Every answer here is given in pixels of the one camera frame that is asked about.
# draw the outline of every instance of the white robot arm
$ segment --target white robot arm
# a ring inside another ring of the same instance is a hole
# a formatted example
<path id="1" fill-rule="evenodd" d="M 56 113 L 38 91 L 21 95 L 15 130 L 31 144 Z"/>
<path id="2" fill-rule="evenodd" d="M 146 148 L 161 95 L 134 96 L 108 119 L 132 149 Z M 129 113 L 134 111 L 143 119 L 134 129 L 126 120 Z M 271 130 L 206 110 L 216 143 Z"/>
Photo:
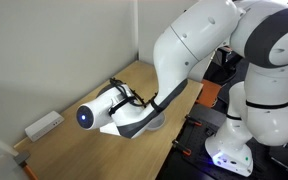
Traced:
<path id="1" fill-rule="evenodd" d="M 182 92 L 191 69 L 221 46 L 250 62 L 245 82 L 230 90 L 227 119 L 205 142 L 215 165 L 249 176 L 254 137 L 268 146 L 288 142 L 288 6 L 269 0 L 201 0 L 156 41 L 154 66 L 159 91 L 143 109 L 125 84 L 108 87 L 77 111 L 85 129 L 135 138 Z"/>

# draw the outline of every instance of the wooden table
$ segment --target wooden table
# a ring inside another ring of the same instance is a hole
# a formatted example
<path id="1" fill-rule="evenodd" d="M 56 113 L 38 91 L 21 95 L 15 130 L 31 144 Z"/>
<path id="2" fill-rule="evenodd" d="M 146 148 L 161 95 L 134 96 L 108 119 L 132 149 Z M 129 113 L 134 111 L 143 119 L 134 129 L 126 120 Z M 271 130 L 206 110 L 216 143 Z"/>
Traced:
<path id="1" fill-rule="evenodd" d="M 116 76 L 149 100 L 157 92 L 152 65 L 135 61 Z M 185 90 L 164 111 L 166 122 L 158 131 L 146 131 L 136 139 L 86 131 L 79 127 L 77 108 L 96 97 L 105 82 L 66 109 L 64 122 L 38 141 L 25 138 L 15 145 L 31 154 L 28 165 L 39 179 L 155 179 L 189 113 L 202 85 L 189 80 Z"/>

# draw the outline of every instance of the wooden tabletop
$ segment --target wooden tabletop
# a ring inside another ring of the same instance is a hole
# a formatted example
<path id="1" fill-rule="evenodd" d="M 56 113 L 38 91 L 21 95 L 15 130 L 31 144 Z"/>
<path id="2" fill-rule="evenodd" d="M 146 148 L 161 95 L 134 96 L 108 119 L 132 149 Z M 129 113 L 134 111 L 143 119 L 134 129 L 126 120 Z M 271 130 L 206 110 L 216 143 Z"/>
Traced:
<path id="1" fill-rule="evenodd" d="M 148 101 L 158 90 L 154 67 L 135 61 L 116 76 Z M 105 82 L 66 109 L 64 122 L 32 143 L 28 138 L 15 145 L 31 154 L 27 160 L 39 179 L 155 179 L 189 113 L 202 85 L 189 80 L 185 90 L 164 111 L 166 122 L 158 131 L 146 131 L 135 139 L 83 130 L 77 108 L 93 100 Z"/>

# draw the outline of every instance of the small white object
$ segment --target small white object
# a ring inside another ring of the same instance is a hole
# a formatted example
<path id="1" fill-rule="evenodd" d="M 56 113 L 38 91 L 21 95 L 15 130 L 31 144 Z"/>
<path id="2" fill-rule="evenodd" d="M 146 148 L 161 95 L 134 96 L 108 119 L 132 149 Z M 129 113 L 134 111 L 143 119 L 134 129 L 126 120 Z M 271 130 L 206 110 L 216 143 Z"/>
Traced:
<path id="1" fill-rule="evenodd" d="M 63 121 L 64 118 L 61 115 L 52 111 L 25 128 L 25 133 L 33 142 L 35 142 Z"/>

